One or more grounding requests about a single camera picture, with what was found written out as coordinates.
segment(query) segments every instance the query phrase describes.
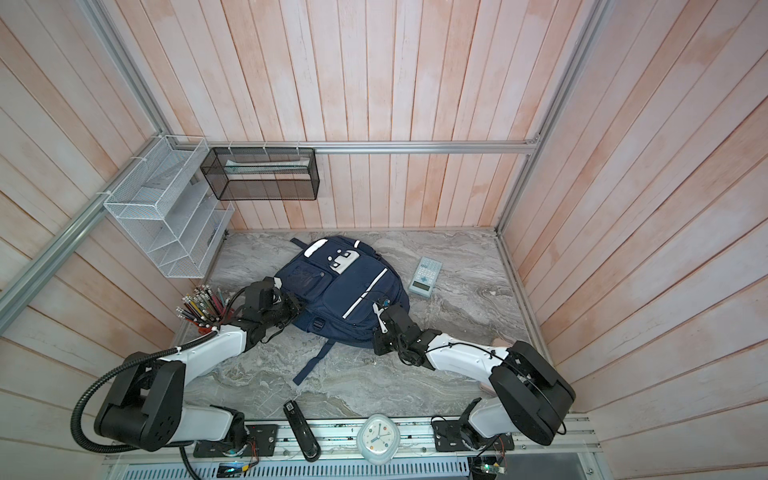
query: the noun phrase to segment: black mesh basket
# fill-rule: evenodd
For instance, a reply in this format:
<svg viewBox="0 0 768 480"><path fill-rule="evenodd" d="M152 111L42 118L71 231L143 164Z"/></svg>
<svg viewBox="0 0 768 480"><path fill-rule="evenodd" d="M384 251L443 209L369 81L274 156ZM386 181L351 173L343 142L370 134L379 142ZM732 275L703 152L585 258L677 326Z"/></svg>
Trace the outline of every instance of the black mesh basket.
<svg viewBox="0 0 768 480"><path fill-rule="evenodd" d="M200 169L219 200L316 200L320 186L312 148L215 147Z"/></svg>

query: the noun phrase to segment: alarm clock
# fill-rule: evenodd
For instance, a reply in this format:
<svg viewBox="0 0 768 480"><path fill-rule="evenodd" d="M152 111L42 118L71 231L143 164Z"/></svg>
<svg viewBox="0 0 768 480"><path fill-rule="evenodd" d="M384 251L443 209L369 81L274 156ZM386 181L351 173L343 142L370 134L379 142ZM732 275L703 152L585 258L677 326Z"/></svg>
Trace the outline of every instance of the alarm clock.
<svg viewBox="0 0 768 480"><path fill-rule="evenodd" d="M391 420L376 413L357 432L357 449L365 460L384 465L392 460L400 446L400 430Z"/></svg>

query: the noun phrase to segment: clock face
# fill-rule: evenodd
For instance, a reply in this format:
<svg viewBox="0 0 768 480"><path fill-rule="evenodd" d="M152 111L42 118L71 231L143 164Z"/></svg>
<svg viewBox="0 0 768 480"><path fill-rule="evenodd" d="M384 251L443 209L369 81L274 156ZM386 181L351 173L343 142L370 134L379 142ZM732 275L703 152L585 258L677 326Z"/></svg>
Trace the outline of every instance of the clock face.
<svg viewBox="0 0 768 480"><path fill-rule="evenodd" d="M382 455L390 446L395 445L399 433L392 429L392 424L381 419L374 419L362 432L362 445L375 455Z"/></svg>

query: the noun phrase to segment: bunch of pencils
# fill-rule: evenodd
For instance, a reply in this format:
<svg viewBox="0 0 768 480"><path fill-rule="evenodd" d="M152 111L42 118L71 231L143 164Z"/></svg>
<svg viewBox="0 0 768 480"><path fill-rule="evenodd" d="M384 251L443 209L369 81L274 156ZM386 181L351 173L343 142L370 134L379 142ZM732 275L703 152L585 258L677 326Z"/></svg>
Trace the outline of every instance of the bunch of pencils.
<svg viewBox="0 0 768 480"><path fill-rule="evenodd" d="M181 301L183 306L176 307L177 316L194 323L200 333L208 333L213 324L222 320L229 299L224 299L219 288L214 293L210 285L200 285Z"/></svg>

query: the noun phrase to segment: wire mesh basket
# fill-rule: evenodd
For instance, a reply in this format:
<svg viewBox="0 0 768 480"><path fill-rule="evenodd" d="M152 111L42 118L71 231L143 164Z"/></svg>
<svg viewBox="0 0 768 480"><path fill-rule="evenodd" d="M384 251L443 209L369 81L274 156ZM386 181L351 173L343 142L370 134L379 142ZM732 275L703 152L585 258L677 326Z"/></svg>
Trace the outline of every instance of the wire mesh basket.
<svg viewBox="0 0 768 480"><path fill-rule="evenodd" d="M163 219L208 153L203 139L194 150L174 149L162 137L104 202L118 219Z"/></svg>
<svg viewBox="0 0 768 480"><path fill-rule="evenodd" d="M161 138L104 202L168 277L203 278L234 213L193 178L207 153L205 140L181 150Z"/></svg>
<svg viewBox="0 0 768 480"><path fill-rule="evenodd" d="M215 147L200 169L219 200L316 200L312 148Z"/></svg>

